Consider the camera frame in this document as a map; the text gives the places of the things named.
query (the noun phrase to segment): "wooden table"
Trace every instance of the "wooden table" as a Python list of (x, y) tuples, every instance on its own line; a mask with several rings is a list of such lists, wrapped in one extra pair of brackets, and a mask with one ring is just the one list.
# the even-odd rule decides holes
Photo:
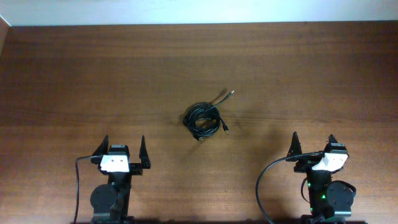
[[(1, 223), (72, 222), (73, 162), (105, 134), (134, 162), (147, 140), (152, 169), (133, 178), (130, 215), (257, 220), (257, 177), (294, 131), (304, 152), (331, 133), (346, 144), (334, 179), (358, 189), (351, 220), (398, 219), (396, 22), (13, 27), (0, 79)], [(196, 141), (183, 112), (231, 90), (220, 106), (229, 135)], [(310, 213), (293, 166), (261, 183), (273, 218)], [(80, 178), (78, 221), (88, 222), (107, 178), (88, 161)]]

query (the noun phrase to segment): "black cable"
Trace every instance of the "black cable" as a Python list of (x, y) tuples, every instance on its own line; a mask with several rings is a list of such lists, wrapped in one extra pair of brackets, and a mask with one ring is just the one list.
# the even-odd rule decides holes
[(319, 156), (323, 154), (323, 151), (320, 152), (310, 152), (310, 153), (305, 153), (305, 154), (300, 154), (300, 155), (295, 155), (295, 156), (287, 156), (287, 157), (283, 157), (280, 158), (274, 162), (272, 162), (271, 164), (269, 164), (260, 174), (259, 178), (257, 179), (257, 183), (256, 183), (256, 198), (257, 198), (257, 203), (259, 204), (260, 210), (263, 214), (263, 216), (268, 220), (269, 223), (274, 224), (274, 222), (268, 217), (266, 211), (264, 210), (264, 208), (261, 205), (260, 202), (260, 196), (259, 196), (259, 184), (260, 184), (260, 180), (262, 179), (262, 176), (267, 172), (267, 170), (272, 167), (273, 165), (277, 164), (278, 162), (282, 162), (286, 159), (295, 159), (295, 158), (299, 158), (299, 157), (305, 157), (305, 156)]
[(304, 179), (303, 179), (303, 182), (301, 183), (301, 197), (303, 197), (303, 199), (304, 199), (306, 202), (310, 203), (310, 202), (304, 197), (304, 193), (303, 193), (303, 188), (304, 188), (304, 184), (305, 184), (306, 181), (307, 181), (307, 178), (304, 178)]
[(100, 157), (102, 157), (102, 156), (83, 156), (83, 157), (79, 157), (75, 160), (77, 192), (76, 192), (76, 211), (75, 211), (75, 218), (73, 219), (73, 224), (76, 224), (77, 212), (79, 210), (79, 168), (77, 167), (77, 162), (82, 159), (92, 159), (92, 158), (100, 158)]
[[(228, 93), (228, 95), (216, 105), (212, 105), (211, 103), (198, 103), (188, 110), (187, 115), (184, 117), (183, 123), (192, 133), (195, 139), (201, 141), (205, 137), (212, 136), (220, 128), (221, 123), (223, 124), (225, 133), (229, 134), (229, 129), (221, 118), (220, 112), (216, 107), (227, 100), (233, 93), (234, 91)], [(196, 122), (201, 120), (215, 120), (216, 122), (213, 125), (205, 128), (196, 126)]]

